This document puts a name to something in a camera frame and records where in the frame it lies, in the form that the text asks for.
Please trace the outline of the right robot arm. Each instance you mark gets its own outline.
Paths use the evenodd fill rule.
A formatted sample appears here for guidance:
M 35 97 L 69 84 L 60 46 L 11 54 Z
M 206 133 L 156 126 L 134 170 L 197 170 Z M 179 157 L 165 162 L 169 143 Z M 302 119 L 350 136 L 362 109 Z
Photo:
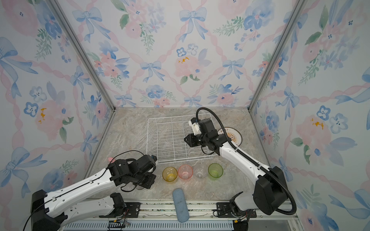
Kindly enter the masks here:
M 219 134 L 209 118 L 192 118 L 188 124 L 192 133 L 188 134 L 184 141 L 190 147 L 207 147 L 212 153 L 234 164 L 252 181 L 253 192 L 240 192 L 230 199 L 234 214 L 251 209 L 258 209 L 266 215 L 274 212 L 283 215 L 296 213 L 296 202 L 288 190 L 280 168 L 271 168 L 241 150 L 226 134 Z

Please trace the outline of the green translucent plastic cup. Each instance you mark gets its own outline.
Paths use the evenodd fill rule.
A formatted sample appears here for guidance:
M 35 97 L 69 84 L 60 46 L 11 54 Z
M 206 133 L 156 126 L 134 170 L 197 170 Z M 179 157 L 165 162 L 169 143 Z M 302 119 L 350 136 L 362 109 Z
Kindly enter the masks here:
M 211 163 L 208 166 L 208 174 L 209 174 L 209 178 L 211 180 L 217 180 L 217 179 L 219 179 L 219 178 L 221 178 L 223 176 L 224 169 L 218 163 Z

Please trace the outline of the white plate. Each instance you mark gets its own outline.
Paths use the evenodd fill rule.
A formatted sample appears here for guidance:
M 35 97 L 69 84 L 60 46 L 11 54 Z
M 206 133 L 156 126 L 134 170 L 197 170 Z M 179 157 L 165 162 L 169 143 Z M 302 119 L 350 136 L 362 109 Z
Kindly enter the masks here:
M 236 146 L 240 146 L 242 144 L 242 135 L 239 131 L 231 127 L 225 127 L 225 131 L 227 133 L 227 136 Z

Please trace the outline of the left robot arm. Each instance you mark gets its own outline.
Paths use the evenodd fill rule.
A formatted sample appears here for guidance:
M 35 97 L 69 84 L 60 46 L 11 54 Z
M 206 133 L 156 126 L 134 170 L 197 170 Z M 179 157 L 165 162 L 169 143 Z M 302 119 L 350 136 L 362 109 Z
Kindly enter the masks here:
M 120 193 L 89 200 L 92 195 L 131 183 L 150 189 L 156 175 L 156 156 L 143 155 L 139 159 L 117 159 L 98 173 L 63 189 L 32 195 L 31 215 L 27 220 L 33 231 L 57 231 L 61 227 L 92 217 L 121 218 L 129 208 Z

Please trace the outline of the yellow translucent plastic cup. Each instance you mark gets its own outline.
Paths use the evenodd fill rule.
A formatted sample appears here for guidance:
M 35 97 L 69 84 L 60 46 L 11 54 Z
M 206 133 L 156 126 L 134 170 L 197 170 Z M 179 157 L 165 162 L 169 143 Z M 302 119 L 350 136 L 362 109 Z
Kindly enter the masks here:
M 173 183 L 178 177 L 178 171 L 175 167 L 166 167 L 162 172 L 162 178 L 168 182 Z

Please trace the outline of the clear plastic cup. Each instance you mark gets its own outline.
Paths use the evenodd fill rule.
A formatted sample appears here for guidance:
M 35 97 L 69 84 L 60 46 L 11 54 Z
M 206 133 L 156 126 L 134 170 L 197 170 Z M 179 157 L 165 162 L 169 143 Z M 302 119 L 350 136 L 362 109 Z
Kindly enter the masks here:
M 204 179 L 207 176 L 207 171 L 203 167 L 194 168 L 194 176 L 198 179 Z

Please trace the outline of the pink translucent plastic cup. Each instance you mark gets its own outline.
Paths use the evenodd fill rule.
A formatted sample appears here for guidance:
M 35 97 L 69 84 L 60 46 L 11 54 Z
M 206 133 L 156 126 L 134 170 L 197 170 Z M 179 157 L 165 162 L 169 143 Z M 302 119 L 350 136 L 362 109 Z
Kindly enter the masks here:
M 181 180 L 187 181 L 193 176 L 193 168 L 190 165 L 181 165 L 177 172 Z

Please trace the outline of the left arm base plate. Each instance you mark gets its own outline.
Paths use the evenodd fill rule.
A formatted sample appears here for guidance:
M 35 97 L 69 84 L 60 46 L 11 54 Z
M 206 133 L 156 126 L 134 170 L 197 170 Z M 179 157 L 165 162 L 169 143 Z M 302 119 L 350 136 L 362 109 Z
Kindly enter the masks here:
M 100 215 L 99 218 L 138 218 L 140 207 L 139 202 L 129 202 L 124 208 L 115 208 L 110 214 Z

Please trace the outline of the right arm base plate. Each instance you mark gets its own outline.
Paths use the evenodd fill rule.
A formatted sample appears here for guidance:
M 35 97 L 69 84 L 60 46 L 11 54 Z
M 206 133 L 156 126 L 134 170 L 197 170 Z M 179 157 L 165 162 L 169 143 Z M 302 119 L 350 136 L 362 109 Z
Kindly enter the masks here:
M 214 210 L 213 216 L 218 218 L 257 218 L 255 210 L 240 211 L 236 207 L 232 206 L 229 202 L 218 202 L 216 203 L 216 209 Z

